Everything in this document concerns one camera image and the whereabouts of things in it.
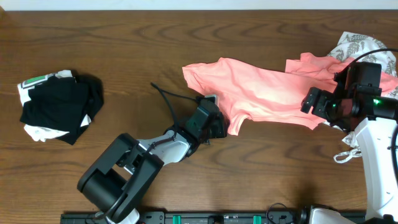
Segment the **pink t-shirt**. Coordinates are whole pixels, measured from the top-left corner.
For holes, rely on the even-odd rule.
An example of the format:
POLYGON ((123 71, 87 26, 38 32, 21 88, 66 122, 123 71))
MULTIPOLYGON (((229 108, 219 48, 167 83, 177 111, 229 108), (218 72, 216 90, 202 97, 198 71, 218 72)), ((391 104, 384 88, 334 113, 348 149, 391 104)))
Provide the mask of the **pink t-shirt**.
POLYGON ((315 129, 324 120, 301 112, 301 103, 311 87, 332 92, 333 77, 353 58, 302 53, 287 60, 284 72, 257 68, 233 58, 215 63, 195 63, 182 68, 189 88, 202 95, 216 95, 218 106, 229 119, 228 134, 238 135, 245 119, 291 123, 315 129))

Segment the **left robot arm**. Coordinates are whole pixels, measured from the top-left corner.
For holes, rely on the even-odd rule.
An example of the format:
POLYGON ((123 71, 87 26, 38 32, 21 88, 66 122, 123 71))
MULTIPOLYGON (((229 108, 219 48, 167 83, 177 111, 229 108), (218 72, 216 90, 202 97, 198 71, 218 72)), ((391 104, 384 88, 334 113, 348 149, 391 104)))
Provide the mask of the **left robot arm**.
POLYGON ((138 204, 160 170, 195 153, 212 138, 225 138, 227 122, 215 96, 199 101, 183 124, 170 127, 152 139, 134 139, 120 134, 82 175, 77 189, 108 223, 137 223, 138 204))

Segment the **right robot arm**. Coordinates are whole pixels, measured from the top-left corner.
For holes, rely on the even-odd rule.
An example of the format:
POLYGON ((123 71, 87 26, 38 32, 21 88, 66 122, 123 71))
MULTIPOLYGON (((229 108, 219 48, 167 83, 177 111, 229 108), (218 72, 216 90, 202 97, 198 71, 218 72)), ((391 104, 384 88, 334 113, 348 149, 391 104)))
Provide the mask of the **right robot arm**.
POLYGON ((397 100, 381 95, 381 65, 351 62, 333 92, 311 87, 301 110, 354 132, 361 151, 366 223, 397 223, 397 100))

